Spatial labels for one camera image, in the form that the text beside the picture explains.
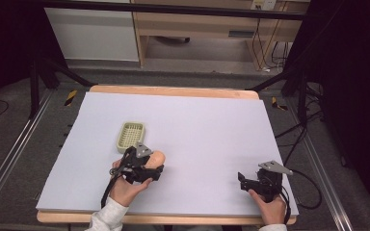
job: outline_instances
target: white cabinet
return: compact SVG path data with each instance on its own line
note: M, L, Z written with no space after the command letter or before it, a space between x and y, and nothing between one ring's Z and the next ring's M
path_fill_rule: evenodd
M139 61L132 13L45 10L67 60Z

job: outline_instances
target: gray floor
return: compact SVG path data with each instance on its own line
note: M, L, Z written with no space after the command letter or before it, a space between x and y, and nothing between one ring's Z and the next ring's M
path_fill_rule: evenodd
M155 38L150 42L145 66L139 68L102 66L101 70L88 68L75 71L89 80L103 84L179 86L202 88L243 89L255 86L277 74L277 68L270 72L256 71L247 52L246 44L239 40L191 39L190 43L178 40ZM44 185L51 167L56 161L65 134L77 116L84 96L83 88L60 76L62 83L51 92L51 100L44 116L36 127L28 144L22 149L11 174L0 192L0 230L66 230L62 224L41 224L36 220L36 194ZM280 96L278 83L260 92L275 134L295 125L293 108L284 111L272 107L272 97ZM78 93L70 107L64 102L71 90ZM0 166L11 151L29 114L29 84L27 79L0 90ZM295 97L286 98L295 102ZM316 103L309 106L309 114L319 110ZM285 158L299 131L277 139L280 155ZM363 188L357 173L340 164L339 153L330 138L326 124L317 118L308 125L307 135L311 138L323 166L330 177L340 202L354 230L370 230L370 196ZM314 180L317 175L311 165L308 150L300 142L293 153L288 167L300 170ZM302 177L289 177L296 198L305 205L317 202L314 188ZM323 198L316 210L299 208L300 215L290 230L337 230L331 206ZM74 224L72 230L81 230L87 224Z

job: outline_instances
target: black pole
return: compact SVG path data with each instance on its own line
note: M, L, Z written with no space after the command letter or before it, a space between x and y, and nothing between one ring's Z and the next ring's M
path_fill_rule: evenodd
M49 59L46 59L46 58L42 58L42 60L44 61L45 64L49 65L50 67L58 70L58 71L61 71L62 73L64 73L66 76L68 76L70 79L76 81L77 83L83 85L84 87L92 87L94 85L97 85L95 83L92 83L82 77L80 77L79 75L75 74L74 72L70 71L68 68L65 68L65 67L62 67L61 65L59 64L56 64L55 62L49 60Z

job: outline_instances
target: green basket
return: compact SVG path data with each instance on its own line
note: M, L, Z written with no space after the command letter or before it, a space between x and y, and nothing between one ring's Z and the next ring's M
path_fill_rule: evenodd
M117 141L117 151L121 154L130 146L135 146L137 142L143 142L145 127L139 122L125 122L119 132Z

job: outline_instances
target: hand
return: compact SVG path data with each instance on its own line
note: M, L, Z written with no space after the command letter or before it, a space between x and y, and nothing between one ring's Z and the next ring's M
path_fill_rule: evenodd
M263 221L266 225L283 224L286 211L286 203L281 196L275 195L272 202L266 203L263 197L254 190L249 190L251 198L254 199L262 214Z
M113 163L113 167L118 167L121 160ZM152 178L146 179L141 185L131 185L122 176L120 176L114 187L110 190L110 197L118 204L128 207L138 193L148 188L152 182Z

